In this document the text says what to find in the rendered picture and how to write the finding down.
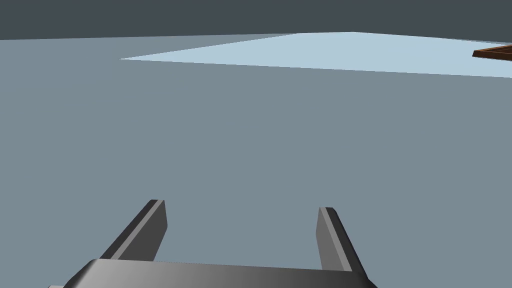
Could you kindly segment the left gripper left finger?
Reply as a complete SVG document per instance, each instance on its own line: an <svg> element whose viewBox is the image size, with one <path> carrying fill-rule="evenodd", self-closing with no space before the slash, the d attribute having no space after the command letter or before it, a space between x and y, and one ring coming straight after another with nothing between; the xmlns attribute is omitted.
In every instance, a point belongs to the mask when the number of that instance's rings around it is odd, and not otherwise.
<svg viewBox="0 0 512 288"><path fill-rule="evenodd" d="M152 199L137 213L100 258L152 262L156 258L167 228L165 201Z"/></svg>

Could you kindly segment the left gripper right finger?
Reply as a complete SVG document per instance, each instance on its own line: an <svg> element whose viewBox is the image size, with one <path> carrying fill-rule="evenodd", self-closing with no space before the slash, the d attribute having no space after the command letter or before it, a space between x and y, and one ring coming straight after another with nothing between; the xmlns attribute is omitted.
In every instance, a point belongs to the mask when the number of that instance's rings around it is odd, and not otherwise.
<svg viewBox="0 0 512 288"><path fill-rule="evenodd" d="M316 243L322 270L367 273L336 210L320 207L316 224Z"/></svg>

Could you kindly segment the brown wooden furniture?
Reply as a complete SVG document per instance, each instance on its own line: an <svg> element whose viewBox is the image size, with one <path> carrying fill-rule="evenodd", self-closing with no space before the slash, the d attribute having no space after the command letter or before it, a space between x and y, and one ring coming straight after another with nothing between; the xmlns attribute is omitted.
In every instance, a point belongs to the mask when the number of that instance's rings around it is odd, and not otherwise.
<svg viewBox="0 0 512 288"><path fill-rule="evenodd" d="M483 59L512 61L512 44L505 45L505 46L486 48L486 49L477 49L477 50L473 51L472 57L483 58Z"/></svg>

